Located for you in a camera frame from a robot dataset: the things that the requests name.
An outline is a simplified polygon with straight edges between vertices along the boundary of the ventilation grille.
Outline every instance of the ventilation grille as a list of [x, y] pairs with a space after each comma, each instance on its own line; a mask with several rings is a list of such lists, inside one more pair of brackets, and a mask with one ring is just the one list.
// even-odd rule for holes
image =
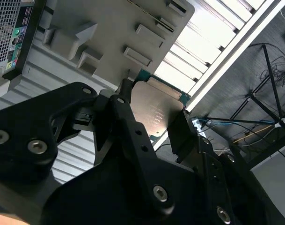
[[20, 0], [0, 0], [0, 62], [6, 60]]

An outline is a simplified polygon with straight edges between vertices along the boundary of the gray ridged surface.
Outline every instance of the gray ridged surface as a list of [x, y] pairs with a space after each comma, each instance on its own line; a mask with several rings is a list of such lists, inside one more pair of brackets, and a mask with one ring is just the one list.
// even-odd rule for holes
[[[67, 61], [54, 56], [41, 45], [41, 36], [42, 34], [38, 32], [29, 52], [21, 83], [0, 98], [0, 109], [72, 82], [86, 83], [98, 93], [100, 90], [108, 88], [96, 79], [81, 74]], [[53, 173], [61, 183], [69, 181], [93, 167], [95, 148], [91, 132], [82, 131], [76, 138], [59, 145], [58, 150]]]

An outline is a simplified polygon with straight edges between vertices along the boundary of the black metal bracket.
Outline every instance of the black metal bracket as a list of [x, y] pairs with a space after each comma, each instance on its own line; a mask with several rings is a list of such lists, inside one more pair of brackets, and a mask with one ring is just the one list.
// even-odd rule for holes
[[57, 145], [77, 135], [79, 128], [95, 134], [97, 163], [92, 169], [56, 189], [43, 209], [39, 207], [42, 201], [31, 207], [28, 195], [24, 200], [16, 197], [12, 188], [22, 186], [12, 185], [11, 209], [12, 204], [17, 208], [21, 203], [26, 203], [27, 209], [33, 208], [34, 217], [17, 210], [31, 224], [38, 223], [42, 211], [42, 225], [87, 221], [239, 224], [232, 210], [223, 164], [211, 143], [198, 136], [189, 115], [181, 111], [168, 127], [178, 159], [177, 163], [165, 161], [156, 156], [146, 129], [135, 120], [129, 91], [97, 96], [87, 85], [72, 83], [1, 110], [2, 196], [6, 195], [2, 191], [6, 182], [13, 181], [28, 186], [36, 201], [35, 188], [41, 191], [45, 186], [27, 182], [47, 177]]
[[46, 177], [57, 156], [56, 137], [62, 141], [79, 133], [69, 128], [68, 115], [96, 97], [77, 82], [0, 110], [0, 177], [19, 182]]

